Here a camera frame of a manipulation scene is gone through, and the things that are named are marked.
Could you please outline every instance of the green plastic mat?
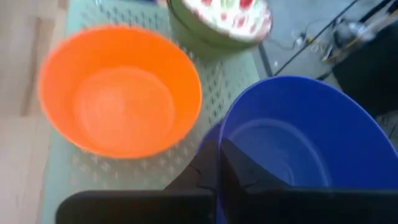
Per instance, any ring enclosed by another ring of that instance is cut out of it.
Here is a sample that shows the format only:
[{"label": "green plastic mat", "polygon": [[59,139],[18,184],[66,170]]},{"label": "green plastic mat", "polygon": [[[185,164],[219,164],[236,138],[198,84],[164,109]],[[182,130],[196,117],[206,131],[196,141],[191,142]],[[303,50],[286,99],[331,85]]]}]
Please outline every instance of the green plastic mat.
[{"label": "green plastic mat", "polygon": [[[171,39],[166,9],[134,1],[70,1],[67,35],[106,23],[141,26]],[[60,203],[80,191],[164,189],[189,164],[202,137],[225,115],[234,99],[259,80],[250,52],[205,62],[180,47],[194,61],[202,84],[203,105],[194,128],[169,150],[137,160],[109,159],[83,152],[53,130],[41,223],[54,223]]]}]

